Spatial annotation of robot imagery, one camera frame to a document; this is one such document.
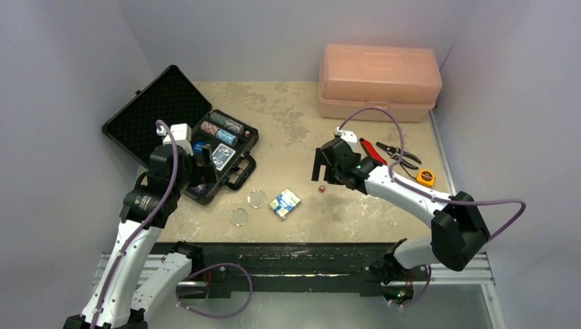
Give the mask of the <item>blue patterned card deck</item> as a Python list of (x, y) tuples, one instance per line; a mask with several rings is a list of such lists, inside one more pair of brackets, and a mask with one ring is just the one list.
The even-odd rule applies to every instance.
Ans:
[(230, 146), (220, 143), (212, 152), (212, 163), (217, 171), (222, 171), (228, 162), (236, 155), (236, 151)]

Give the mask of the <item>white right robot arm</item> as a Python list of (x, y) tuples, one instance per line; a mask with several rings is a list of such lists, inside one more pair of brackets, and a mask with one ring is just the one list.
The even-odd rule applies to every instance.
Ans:
[(352, 150), (336, 137), (315, 151), (312, 180), (343, 185), (390, 202), (422, 221), (430, 236), (416, 241), (402, 239), (369, 270), (384, 283), (404, 278), (420, 265), (440, 263), (462, 271), (491, 240), (491, 234), (473, 198), (464, 192), (449, 195), (426, 188), (393, 173), (380, 161)]

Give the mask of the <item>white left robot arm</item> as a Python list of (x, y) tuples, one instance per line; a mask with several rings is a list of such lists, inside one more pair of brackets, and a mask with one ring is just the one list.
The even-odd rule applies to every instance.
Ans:
[(214, 175), (210, 151), (203, 163), (190, 142), (161, 145), (149, 157), (147, 172), (123, 200), (114, 249), (89, 303), (70, 316), (65, 328), (147, 328), (149, 318), (179, 280), (196, 280), (204, 271), (200, 246), (177, 242), (152, 277), (138, 284), (150, 251), (176, 210), (185, 188)]

